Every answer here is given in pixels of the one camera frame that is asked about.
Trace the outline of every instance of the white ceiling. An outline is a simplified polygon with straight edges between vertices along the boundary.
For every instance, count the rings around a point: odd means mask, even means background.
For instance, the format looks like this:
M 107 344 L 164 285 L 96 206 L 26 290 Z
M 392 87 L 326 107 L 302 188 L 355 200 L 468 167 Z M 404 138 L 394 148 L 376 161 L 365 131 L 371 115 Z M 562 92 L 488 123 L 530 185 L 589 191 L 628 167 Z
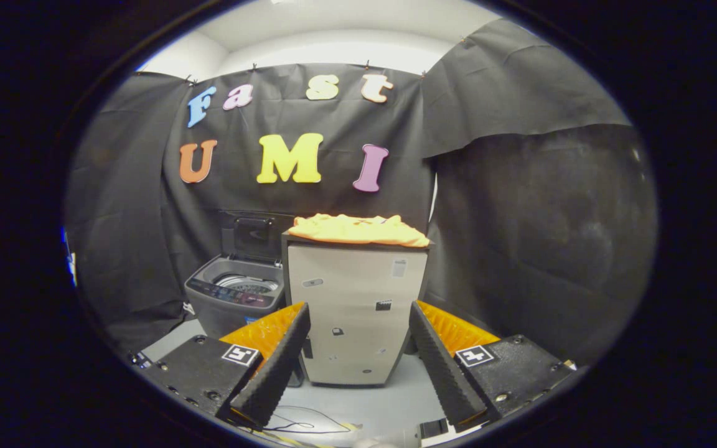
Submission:
M 458 43 L 500 16 L 466 0 L 256 0 L 197 31 L 227 51 L 293 34 L 379 29 Z

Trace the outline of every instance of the washing machine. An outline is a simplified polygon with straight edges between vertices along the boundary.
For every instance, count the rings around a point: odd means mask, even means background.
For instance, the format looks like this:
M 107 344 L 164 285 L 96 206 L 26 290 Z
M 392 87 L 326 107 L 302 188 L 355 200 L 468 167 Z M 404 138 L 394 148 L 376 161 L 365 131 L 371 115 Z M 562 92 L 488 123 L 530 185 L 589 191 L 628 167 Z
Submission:
M 294 222 L 279 213 L 220 215 L 221 253 L 185 282 L 196 318 L 216 338 L 286 306 L 281 233 Z

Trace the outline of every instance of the orange shirt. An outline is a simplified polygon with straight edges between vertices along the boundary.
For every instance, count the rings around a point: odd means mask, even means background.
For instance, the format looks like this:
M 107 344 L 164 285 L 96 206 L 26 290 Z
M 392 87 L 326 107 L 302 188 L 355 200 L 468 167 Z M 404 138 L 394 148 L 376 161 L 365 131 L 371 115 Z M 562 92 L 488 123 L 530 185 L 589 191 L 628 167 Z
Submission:
M 354 218 L 346 215 L 330 216 L 317 213 L 311 218 L 295 218 L 290 235 L 316 241 L 353 244 L 389 244 L 406 247 L 427 247 L 430 240 L 399 215 L 391 218 Z

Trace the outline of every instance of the floor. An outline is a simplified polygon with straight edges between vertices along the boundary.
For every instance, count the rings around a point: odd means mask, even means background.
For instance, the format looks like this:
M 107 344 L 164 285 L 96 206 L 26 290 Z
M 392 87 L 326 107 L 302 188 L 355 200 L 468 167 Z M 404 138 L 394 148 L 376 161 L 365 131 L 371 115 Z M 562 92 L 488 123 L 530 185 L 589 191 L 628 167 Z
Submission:
M 159 360 L 201 334 L 205 332 L 196 320 L 185 322 L 143 354 Z M 287 388 L 267 425 L 284 432 L 267 432 L 316 445 L 353 446 L 359 439 L 375 439 L 398 448 L 417 448 L 418 425 L 443 417 L 424 364 L 417 355 L 402 355 L 386 388 L 319 388 L 307 381 L 299 388 Z

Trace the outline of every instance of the white cabinet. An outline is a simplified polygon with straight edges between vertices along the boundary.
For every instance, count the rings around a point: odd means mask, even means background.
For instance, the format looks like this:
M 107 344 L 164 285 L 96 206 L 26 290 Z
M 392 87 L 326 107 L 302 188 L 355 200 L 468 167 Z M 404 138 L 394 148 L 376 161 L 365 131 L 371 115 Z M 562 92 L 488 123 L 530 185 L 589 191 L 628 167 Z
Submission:
M 398 249 L 289 242 L 291 303 L 309 305 L 302 362 L 311 383 L 387 382 L 406 342 L 411 302 L 419 297 L 427 262 L 424 249 Z

